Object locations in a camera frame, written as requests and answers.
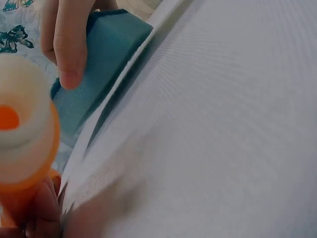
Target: orange plastic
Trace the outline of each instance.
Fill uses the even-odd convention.
[[[19,127],[18,113],[7,105],[0,105],[0,130],[12,130]]]
[[[55,192],[58,195],[61,175],[51,169],[59,146],[59,123],[57,111],[51,103],[54,119],[54,140],[51,152],[42,166],[27,179],[15,184],[0,183],[0,204],[4,213],[1,215],[1,225],[6,227],[19,226],[26,218],[28,205],[38,190],[39,182],[49,174],[53,180]]]

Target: orange bottle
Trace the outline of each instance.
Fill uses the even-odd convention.
[[[23,57],[0,55],[0,226],[19,226],[59,144],[57,112],[44,73]]]

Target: hand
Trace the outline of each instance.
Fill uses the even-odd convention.
[[[60,210],[52,180],[40,184],[31,206],[26,231],[19,228],[0,228],[0,238],[57,238],[60,233]]]
[[[61,85],[76,88],[87,60],[86,25],[95,9],[113,10],[115,0],[45,0],[42,9],[41,48],[59,70]]]

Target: butterfly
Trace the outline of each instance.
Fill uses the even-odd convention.
[[[18,25],[9,32],[0,31],[0,53],[16,53],[16,43],[25,45],[28,48],[34,48],[32,42],[26,38],[28,35],[24,31],[24,26]]]
[[[7,0],[3,11],[12,11],[19,8],[19,6],[28,7],[30,6],[35,0]]]

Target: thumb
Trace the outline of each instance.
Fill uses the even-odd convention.
[[[76,88],[87,60],[86,25],[94,0],[60,0],[55,25],[54,52],[61,85]]]

